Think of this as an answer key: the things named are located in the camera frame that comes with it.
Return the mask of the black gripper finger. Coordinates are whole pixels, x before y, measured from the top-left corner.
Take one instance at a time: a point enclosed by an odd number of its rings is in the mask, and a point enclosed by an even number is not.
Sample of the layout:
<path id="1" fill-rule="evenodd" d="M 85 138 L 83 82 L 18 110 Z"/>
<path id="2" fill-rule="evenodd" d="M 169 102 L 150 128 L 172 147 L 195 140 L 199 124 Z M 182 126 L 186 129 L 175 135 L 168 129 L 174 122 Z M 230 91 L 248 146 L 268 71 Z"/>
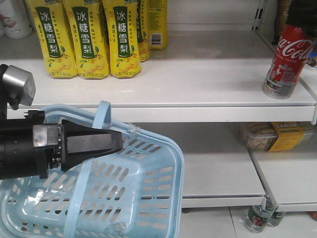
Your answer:
<path id="1" fill-rule="evenodd" d="M 61 170 L 67 171 L 90 158 L 113 154 L 123 148 L 122 133 L 61 121 Z"/>

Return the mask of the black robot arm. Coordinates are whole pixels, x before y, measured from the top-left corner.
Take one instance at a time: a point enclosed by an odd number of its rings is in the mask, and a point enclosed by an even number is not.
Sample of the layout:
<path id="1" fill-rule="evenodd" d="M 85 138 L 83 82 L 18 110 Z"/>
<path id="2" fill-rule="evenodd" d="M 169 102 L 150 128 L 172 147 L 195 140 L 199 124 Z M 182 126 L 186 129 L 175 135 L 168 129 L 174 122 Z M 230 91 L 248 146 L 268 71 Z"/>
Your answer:
<path id="1" fill-rule="evenodd" d="M 50 169 L 63 172 L 90 158 L 118 152 L 122 133 L 96 129 L 62 119 L 45 123 L 43 111 L 28 111 L 23 119 L 0 122 L 0 178 L 48 178 Z"/>

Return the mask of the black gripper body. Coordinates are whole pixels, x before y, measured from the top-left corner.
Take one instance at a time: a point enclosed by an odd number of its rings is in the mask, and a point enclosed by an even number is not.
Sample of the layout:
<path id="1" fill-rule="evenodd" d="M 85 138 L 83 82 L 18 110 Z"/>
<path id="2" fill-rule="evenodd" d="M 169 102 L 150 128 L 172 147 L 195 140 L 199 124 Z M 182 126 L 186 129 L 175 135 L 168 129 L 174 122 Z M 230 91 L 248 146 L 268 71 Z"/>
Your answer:
<path id="1" fill-rule="evenodd" d="M 46 179 L 49 169 L 58 168 L 61 164 L 61 124 L 44 123 L 44 111 L 29 110 L 24 117 L 32 125 L 32 142 L 39 178 Z"/>

